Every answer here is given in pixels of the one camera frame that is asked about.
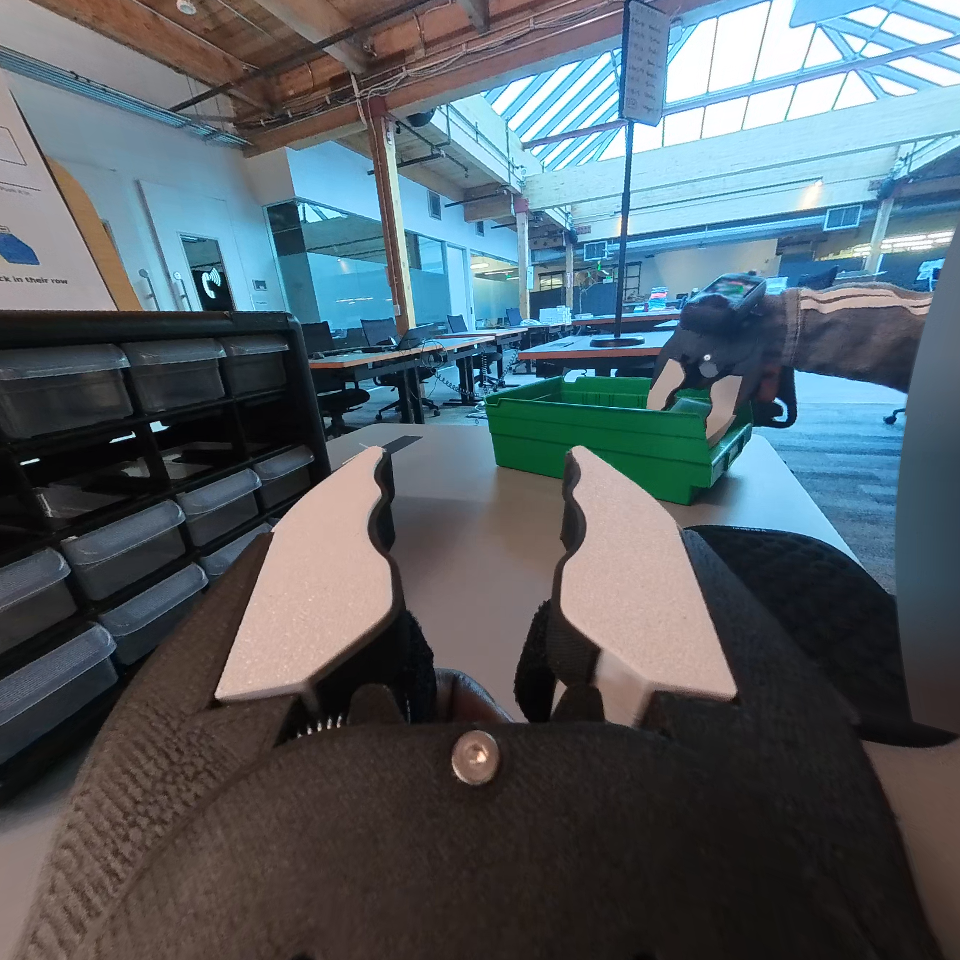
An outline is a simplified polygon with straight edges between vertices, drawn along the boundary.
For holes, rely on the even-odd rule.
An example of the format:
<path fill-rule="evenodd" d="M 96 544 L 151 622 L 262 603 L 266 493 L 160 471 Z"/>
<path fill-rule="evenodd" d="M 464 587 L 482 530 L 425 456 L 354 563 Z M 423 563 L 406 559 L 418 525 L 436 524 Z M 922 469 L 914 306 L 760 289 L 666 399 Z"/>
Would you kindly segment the black office chair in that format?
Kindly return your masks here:
<path fill-rule="evenodd" d="M 330 326 L 325 321 L 307 322 L 301 325 L 308 359 L 319 361 L 334 354 L 334 343 Z M 345 378 L 345 374 L 332 369 L 310 367 L 320 415 L 330 421 L 327 435 L 339 437 L 354 431 L 346 425 L 344 414 L 359 409 L 370 401 L 370 394 L 359 387 L 355 380 Z"/>
<path fill-rule="evenodd" d="M 444 332 L 444 330 L 438 329 L 436 323 L 434 323 L 434 325 L 436 325 L 437 333 Z M 371 350 L 394 350 L 402 337 L 397 329 L 397 324 L 394 319 L 361 319 L 361 327 L 366 338 L 366 344 Z M 416 369 L 416 375 L 418 377 L 418 382 L 423 383 L 427 379 L 434 377 L 435 373 L 433 372 L 432 368 L 421 366 Z M 378 377 L 374 379 L 381 387 L 396 388 L 398 391 L 402 385 L 401 374 L 379 374 Z M 423 397 L 422 403 L 424 408 L 432 411 L 434 417 L 438 417 L 440 415 L 440 407 L 434 403 L 433 400 Z M 376 414 L 375 420 L 378 423 L 382 423 L 384 413 L 392 410 L 399 410 L 400 407 L 401 403 L 398 399 L 397 401 L 392 402 L 388 406 L 380 409 Z"/>

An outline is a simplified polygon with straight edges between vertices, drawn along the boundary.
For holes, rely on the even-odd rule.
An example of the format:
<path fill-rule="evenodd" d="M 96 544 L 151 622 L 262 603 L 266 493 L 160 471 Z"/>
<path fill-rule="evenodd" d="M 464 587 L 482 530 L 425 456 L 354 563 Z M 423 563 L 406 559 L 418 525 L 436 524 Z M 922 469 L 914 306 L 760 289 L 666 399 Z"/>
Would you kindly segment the frosted glass partition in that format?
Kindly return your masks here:
<path fill-rule="evenodd" d="M 380 222 L 292 198 L 265 207 L 289 312 L 301 324 L 359 329 L 398 316 Z M 414 323 L 439 325 L 450 310 L 445 241 L 406 231 Z"/>

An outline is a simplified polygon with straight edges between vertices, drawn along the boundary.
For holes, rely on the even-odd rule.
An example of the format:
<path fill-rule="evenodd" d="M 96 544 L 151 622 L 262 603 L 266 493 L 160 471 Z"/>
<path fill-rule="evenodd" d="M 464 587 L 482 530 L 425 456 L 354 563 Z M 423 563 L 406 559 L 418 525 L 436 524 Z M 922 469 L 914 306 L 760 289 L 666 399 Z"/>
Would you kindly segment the white instruction poster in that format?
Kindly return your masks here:
<path fill-rule="evenodd" d="M 117 309 L 5 79 L 1 81 L 1 308 Z"/>

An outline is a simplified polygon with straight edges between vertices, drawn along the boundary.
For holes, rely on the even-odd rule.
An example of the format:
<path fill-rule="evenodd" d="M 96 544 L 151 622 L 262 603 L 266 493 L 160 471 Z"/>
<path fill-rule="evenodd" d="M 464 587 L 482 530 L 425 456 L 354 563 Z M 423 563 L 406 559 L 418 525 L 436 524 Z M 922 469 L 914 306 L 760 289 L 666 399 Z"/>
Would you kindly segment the tan wooden board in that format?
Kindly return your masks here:
<path fill-rule="evenodd" d="M 65 166 L 46 155 L 43 159 L 114 305 L 119 311 L 143 311 L 112 235 L 104 226 L 88 193 Z"/>

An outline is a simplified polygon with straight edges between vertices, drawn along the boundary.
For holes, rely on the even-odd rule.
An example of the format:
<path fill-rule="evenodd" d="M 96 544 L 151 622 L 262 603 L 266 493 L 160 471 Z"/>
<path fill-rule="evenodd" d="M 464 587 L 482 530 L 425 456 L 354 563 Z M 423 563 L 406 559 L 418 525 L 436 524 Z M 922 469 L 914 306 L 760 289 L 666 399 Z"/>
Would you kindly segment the person's left hand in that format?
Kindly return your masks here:
<path fill-rule="evenodd" d="M 436 668 L 436 721 L 461 724 L 509 724 L 514 720 L 491 694 L 468 674 Z"/>

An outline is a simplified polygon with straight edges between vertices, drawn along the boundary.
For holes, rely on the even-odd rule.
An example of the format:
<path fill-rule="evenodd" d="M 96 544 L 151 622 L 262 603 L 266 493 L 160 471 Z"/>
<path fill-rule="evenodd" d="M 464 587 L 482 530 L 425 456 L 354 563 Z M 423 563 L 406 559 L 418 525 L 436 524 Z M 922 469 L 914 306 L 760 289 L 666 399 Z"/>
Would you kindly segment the wooden support post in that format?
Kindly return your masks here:
<path fill-rule="evenodd" d="M 515 196 L 512 199 L 512 209 L 517 235 L 518 310 L 522 320 L 530 320 L 530 277 L 532 274 L 529 236 L 529 202 L 521 196 Z"/>
<path fill-rule="evenodd" d="M 387 275 L 396 327 L 401 336 L 416 326 L 409 251 L 402 216 L 395 118 L 383 97 L 366 100 L 366 130 L 379 202 Z"/>

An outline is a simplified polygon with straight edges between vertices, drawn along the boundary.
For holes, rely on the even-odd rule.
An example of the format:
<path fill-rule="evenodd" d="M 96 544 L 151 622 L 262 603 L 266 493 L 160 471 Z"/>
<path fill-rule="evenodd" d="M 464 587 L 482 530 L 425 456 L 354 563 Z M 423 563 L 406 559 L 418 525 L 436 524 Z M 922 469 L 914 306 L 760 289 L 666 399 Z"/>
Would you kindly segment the green plastic bin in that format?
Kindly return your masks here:
<path fill-rule="evenodd" d="M 689 506 L 738 459 L 753 431 L 742 409 L 723 438 L 707 443 L 706 390 L 680 390 L 673 406 L 648 411 L 646 377 L 540 379 L 485 401 L 500 467 L 561 478 L 568 452 L 585 447 L 656 499 Z"/>

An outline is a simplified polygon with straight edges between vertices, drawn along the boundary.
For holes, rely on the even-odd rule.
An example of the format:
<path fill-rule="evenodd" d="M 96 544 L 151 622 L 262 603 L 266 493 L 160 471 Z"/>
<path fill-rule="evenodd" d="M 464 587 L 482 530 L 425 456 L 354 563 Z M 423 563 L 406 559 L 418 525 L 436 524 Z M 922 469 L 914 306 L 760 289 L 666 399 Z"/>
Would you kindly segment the orange-edged office desk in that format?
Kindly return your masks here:
<path fill-rule="evenodd" d="M 474 408 L 482 400 L 482 388 L 477 385 L 474 370 L 492 369 L 491 390 L 499 390 L 511 365 L 504 359 L 504 354 L 507 351 L 518 352 L 525 333 L 526 329 L 519 327 L 451 334 L 436 337 L 411 351 L 399 352 L 390 347 L 386 350 L 367 348 L 327 356 L 318 361 L 309 360 L 308 363 L 310 368 L 326 368 L 355 382 L 375 380 L 379 375 L 402 375 L 403 384 L 398 391 L 401 421 L 404 424 L 421 425 L 425 421 L 425 388 L 419 382 L 417 368 L 432 369 L 436 372 L 436 378 L 442 380 L 441 371 L 455 366 L 459 379 L 448 384 L 448 388 L 459 396 L 462 406 Z"/>
<path fill-rule="evenodd" d="M 671 330 L 626 333 L 613 337 L 612 344 L 601 345 L 595 345 L 594 340 L 606 340 L 607 334 L 569 336 L 524 349 L 517 360 L 537 368 L 547 365 L 561 371 L 591 370 L 600 376 L 608 376 L 613 370 L 648 370 L 653 369 L 672 335 Z"/>

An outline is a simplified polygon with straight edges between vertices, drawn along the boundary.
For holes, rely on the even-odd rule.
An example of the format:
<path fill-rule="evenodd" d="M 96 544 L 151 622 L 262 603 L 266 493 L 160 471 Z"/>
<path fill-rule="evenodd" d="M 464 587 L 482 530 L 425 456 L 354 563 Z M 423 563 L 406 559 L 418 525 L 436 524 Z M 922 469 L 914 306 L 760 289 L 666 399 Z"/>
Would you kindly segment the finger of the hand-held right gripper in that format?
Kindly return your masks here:
<path fill-rule="evenodd" d="M 704 421 L 707 443 L 718 443 L 737 418 L 743 378 L 728 374 L 715 380 L 709 389 L 710 410 Z"/>
<path fill-rule="evenodd" d="M 689 389 L 690 363 L 668 358 L 658 364 L 647 394 L 646 409 L 663 412 L 676 402 L 678 392 Z"/>

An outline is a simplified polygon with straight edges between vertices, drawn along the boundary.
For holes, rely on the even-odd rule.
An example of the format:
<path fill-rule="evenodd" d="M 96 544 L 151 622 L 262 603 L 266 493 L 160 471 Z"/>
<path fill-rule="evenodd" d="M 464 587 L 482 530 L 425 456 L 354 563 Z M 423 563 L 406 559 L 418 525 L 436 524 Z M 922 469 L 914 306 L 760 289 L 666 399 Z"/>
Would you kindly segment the black textured cloth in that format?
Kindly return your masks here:
<path fill-rule="evenodd" d="M 863 739 L 912 746 L 897 605 L 863 567 L 819 539 L 720 525 L 699 535 L 858 718 Z"/>

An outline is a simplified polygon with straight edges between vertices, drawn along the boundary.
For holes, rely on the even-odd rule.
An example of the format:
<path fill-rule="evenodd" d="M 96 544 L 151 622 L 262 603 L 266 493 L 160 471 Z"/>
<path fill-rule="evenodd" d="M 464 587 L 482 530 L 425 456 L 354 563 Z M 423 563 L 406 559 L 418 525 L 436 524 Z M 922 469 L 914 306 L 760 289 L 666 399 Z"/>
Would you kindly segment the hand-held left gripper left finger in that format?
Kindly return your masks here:
<path fill-rule="evenodd" d="M 319 685 L 392 623 L 402 587 L 390 557 L 391 455 L 363 449 L 314 486 L 272 529 L 266 557 L 215 690 L 219 704 Z"/>

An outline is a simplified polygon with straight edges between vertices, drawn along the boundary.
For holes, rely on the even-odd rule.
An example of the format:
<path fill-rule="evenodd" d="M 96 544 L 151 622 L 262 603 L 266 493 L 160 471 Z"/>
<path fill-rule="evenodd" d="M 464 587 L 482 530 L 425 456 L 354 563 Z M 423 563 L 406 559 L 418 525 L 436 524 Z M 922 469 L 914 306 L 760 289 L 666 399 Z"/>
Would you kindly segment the white door with phone icon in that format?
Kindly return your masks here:
<path fill-rule="evenodd" d="M 186 264 L 185 271 L 174 272 L 181 303 L 199 311 L 234 311 L 234 295 L 218 240 L 187 233 L 178 238 Z"/>

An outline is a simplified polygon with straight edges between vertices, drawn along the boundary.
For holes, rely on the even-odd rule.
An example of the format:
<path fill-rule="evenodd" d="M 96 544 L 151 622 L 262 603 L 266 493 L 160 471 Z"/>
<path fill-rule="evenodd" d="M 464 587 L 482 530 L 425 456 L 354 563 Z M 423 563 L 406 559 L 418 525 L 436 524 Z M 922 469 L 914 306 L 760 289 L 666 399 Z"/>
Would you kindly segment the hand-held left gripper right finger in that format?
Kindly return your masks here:
<path fill-rule="evenodd" d="M 584 446 L 562 482 L 554 673 L 637 727 L 657 693 L 734 702 L 738 688 L 673 516 Z"/>

